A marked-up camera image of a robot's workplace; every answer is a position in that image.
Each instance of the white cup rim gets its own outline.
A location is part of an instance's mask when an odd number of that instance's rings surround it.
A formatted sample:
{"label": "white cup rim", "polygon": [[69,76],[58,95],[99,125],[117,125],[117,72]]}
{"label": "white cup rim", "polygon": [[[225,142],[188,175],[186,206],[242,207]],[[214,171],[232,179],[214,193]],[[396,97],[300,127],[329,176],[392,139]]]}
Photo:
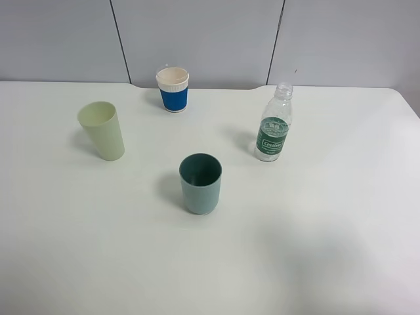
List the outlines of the white cup rim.
{"label": "white cup rim", "polygon": [[[160,75],[162,72],[167,72],[168,70],[172,71],[172,72],[181,70],[183,75],[180,76],[179,79],[182,79],[182,81],[181,82],[176,82],[176,83],[171,83],[169,80],[165,79],[162,75]],[[185,84],[189,80],[189,78],[190,78],[190,74],[184,68],[180,68],[180,67],[164,68],[156,74],[156,80],[159,84],[172,86],[172,87],[176,87],[178,85]]]}

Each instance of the plastic cup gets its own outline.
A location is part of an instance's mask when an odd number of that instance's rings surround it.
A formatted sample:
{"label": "plastic cup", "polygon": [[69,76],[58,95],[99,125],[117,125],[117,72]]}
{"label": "plastic cup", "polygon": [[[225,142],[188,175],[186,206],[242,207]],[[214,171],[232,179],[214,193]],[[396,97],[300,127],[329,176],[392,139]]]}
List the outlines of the plastic cup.
{"label": "plastic cup", "polygon": [[77,120],[102,159],[115,161],[123,156],[124,143],[114,105],[108,102],[90,103],[79,111]]}
{"label": "plastic cup", "polygon": [[189,78],[188,72],[178,67],[166,67],[157,72],[157,85],[168,112],[179,113],[185,109]]}
{"label": "plastic cup", "polygon": [[189,211],[205,215],[219,202],[222,165],[213,156],[197,153],[188,156],[179,167],[182,194]]}

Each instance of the blue cup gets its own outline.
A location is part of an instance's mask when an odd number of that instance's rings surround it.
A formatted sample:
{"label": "blue cup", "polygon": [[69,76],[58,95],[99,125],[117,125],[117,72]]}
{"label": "blue cup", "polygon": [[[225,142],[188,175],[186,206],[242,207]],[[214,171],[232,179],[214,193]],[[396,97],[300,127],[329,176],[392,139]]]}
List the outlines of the blue cup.
{"label": "blue cup", "polygon": [[178,67],[164,68],[156,74],[163,105],[168,112],[179,113],[185,109],[189,78],[188,72]]}
{"label": "blue cup", "polygon": [[212,212],[219,202],[221,190],[220,162],[209,154],[193,154],[182,161],[179,175],[188,210],[198,215]]}

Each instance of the wall seam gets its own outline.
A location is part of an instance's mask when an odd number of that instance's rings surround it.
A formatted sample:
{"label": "wall seam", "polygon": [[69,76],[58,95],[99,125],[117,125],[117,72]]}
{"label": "wall seam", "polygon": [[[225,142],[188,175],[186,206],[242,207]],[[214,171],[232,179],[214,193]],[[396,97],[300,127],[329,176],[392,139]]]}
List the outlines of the wall seam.
{"label": "wall seam", "polygon": [[121,35],[119,34],[119,28],[118,28],[116,13],[114,12],[114,6],[112,5],[112,0],[110,0],[110,5],[111,5],[111,10],[112,10],[112,16],[114,17],[115,27],[117,29],[117,34],[118,34],[118,39],[119,39],[119,46],[121,47],[121,52],[123,53],[123,58],[124,58],[124,63],[125,63],[125,69],[127,70],[127,75],[129,77],[129,81],[130,81],[130,84],[131,84],[130,71],[129,71],[129,67],[128,67],[128,64],[127,64],[127,59],[125,57],[125,52],[124,52],[123,42],[121,40]]}
{"label": "wall seam", "polygon": [[279,32],[280,32],[280,26],[281,26],[281,24],[282,24],[282,19],[283,19],[283,12],[284,12],[284,5],[285,5],[285,3],[286,3],[286,0],[283,0],[282,11],[281,11],[281,13],[280,13],[280,17],[279,17],[279,19],[278,19],[278,25],[277,25],[276,38],[275,38],[275,40],[274,40],[273,52],[272,52],[272,54],[271,54],[270,66],[268,67],[267,81],[266,81],[265,85],[268,85],[268,80],[270,79],[271,67],[272,67],[272,65],[273,65],[274,52],[276,51],[278,34],[279,34]]}

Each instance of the light green cup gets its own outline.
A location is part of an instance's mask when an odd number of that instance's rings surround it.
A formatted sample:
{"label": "light green cup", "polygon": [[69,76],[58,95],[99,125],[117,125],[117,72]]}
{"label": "light green cup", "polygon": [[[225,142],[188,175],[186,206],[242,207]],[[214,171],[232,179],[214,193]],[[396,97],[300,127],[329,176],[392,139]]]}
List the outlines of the light green cup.
{"label": "light green cup", "polygon": [[212,212],[219,202],[221,190],[220,162],[209,154],[193,154],[182,161],[179,174],[188,210],[198,215]]}
{"label": "light green cup", "polygon": [[90,103],[79,111],[77,120],[102,159],[115,161],[123,156],[124,143],[114,105],[108,102]]}

